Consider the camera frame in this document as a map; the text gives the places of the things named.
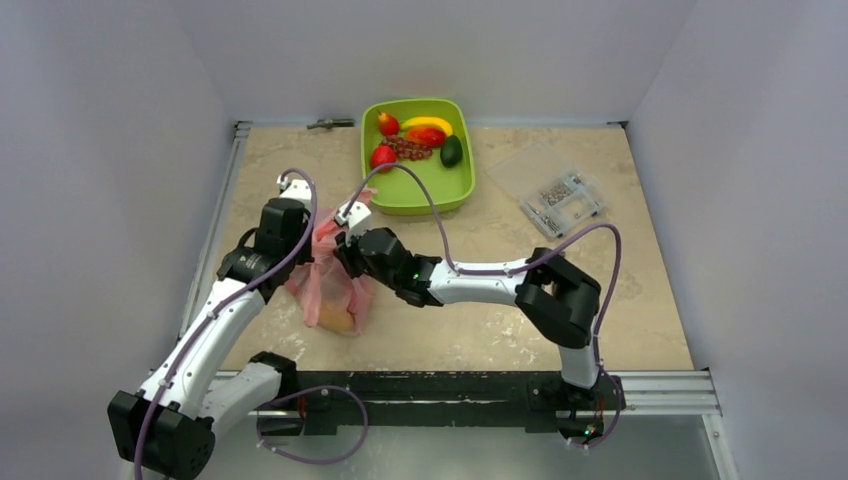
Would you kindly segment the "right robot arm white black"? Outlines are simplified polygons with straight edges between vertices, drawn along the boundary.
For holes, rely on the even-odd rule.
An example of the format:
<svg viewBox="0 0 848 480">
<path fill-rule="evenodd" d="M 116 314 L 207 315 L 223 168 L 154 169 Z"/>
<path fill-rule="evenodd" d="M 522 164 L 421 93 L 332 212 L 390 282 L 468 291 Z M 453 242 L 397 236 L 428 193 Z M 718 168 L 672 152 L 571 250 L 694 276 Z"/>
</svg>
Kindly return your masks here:
<svg viewBox="0 0 848 480">
<path fill-rule="evenodd" d="M 360 235 L 339 233 L 334 254 L 352 278 L 365 275 L 405 303 L 442 307 L 480 303 L 518 308 L 559 349 L 561 392 L 584 407 L 601 391 L 600 357 L 594 338 L 606 305 L 600 284 L 552 249 L 501 264 L 456 263 L 414 254 L 389 228 Z"/>
</svg>

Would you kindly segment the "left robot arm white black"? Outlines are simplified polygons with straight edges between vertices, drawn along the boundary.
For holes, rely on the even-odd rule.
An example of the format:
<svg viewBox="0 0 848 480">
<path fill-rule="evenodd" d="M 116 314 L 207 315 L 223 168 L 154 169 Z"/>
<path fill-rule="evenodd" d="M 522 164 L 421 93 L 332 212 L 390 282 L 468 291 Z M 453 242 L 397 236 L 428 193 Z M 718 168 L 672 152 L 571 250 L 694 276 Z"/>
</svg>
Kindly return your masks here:
<svg viewBox="0 0 848 480">
<path fill-rule="evenodd" d="M 204 408 L 208 388 L 246 326 L 311 258 L 316 199 L 280 195 L 263 206 L 217 271 L 206 303 L 162 365 L 136 392 L 118 391 L 107 415 L 120 457 L 141 479 L 194 479 L 208 463 L 222 420 Z"/>
</svg>

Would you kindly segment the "pink plastic bag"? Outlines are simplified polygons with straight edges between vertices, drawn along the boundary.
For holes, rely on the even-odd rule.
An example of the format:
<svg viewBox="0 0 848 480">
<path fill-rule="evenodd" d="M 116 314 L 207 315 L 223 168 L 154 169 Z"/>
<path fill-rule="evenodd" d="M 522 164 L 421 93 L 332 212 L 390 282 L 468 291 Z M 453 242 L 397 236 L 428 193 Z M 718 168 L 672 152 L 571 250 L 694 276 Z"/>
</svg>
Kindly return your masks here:
<svg viewBox="0 0 848 480">
<path fill-rule="evenodd" d="M 350 277 L 335 257 L 335 237 L 345 230 L 334 220 L 333 208 L 315 214 L 312 261 L 293 269 L 285 288 L 297 300 L 303 323 L 346 336 L 358 336 L 365 328 L 375 297 L 373 280 Z"/>
</svg>

